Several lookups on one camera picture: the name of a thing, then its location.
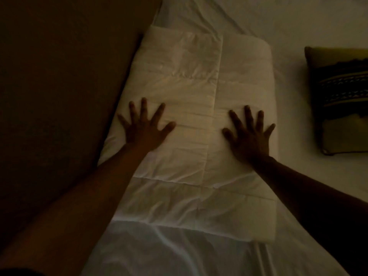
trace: bed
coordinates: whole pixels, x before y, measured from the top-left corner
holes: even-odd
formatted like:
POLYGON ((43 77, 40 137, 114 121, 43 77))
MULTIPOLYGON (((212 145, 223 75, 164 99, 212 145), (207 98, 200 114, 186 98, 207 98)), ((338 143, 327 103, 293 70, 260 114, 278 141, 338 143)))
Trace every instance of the bed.
MULTIPOLYGON (((279 160, 368 201, 368 156, 327 157, 315 145, 303 53, 307 45, 368 48, 367 9, 368 0, 163 0, 154 25, 267 41, 274 56, 279 160)), ((346 275, 280 202, 277 212, 271 245, 112 222, 82 274, 346 275)))

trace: patterned cushion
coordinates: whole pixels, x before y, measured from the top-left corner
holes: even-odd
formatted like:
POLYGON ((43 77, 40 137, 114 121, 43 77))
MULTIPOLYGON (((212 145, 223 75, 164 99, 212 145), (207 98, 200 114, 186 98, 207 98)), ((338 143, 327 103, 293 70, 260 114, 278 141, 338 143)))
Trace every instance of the patterned cushion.
POLYGON ((368 50, 305 48, 324 154, 368 152, 368 50))

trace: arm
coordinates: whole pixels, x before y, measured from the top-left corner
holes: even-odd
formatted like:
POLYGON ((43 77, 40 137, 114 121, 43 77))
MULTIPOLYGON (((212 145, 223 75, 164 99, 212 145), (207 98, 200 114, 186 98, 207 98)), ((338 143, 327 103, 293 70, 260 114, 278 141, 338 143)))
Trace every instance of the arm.
POLYGON ((237 137, 227 128, 223 135, 237 159, 254 168, 300 224, 348 273, 366 275, 368 204, 270 157, 268 141, 275 125, 263 131, 262 111, 254 125, 251 111, 245 107, 246 128, 233 111, 229 115, 237 137))
POLYGON ((30 268, 47 276, 79 275, 135 170, 174 129, 174 122, 157 129, 163 110, 164 104, 148 120, 146 99, 142 99, 140 117, 131 102, 132 124, 118 116, 126 145, 36 217, 3 252, 0 268, 30 268))

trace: forearm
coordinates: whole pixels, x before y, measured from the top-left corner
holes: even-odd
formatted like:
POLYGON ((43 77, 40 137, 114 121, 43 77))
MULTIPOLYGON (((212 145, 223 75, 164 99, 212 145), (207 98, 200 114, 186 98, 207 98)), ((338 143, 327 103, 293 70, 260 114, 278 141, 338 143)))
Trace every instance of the forearm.
POLYGON ((8 247, 0 267, 78 275, 146 152, 126 146, 41 213, 8 247))
POLYGON ((367 273, 366 254, 358 248, 367 245, 368 204, 268 156, 254 160, 253 167, 310 235, 351 275, 367 273))

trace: headboard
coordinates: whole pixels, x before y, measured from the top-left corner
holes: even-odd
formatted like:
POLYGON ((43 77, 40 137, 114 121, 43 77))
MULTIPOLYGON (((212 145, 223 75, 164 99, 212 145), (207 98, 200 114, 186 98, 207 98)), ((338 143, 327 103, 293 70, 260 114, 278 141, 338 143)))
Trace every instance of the headboard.
POLYGON ((95 167, 160 2, 0 1, 0 248, 95 167))

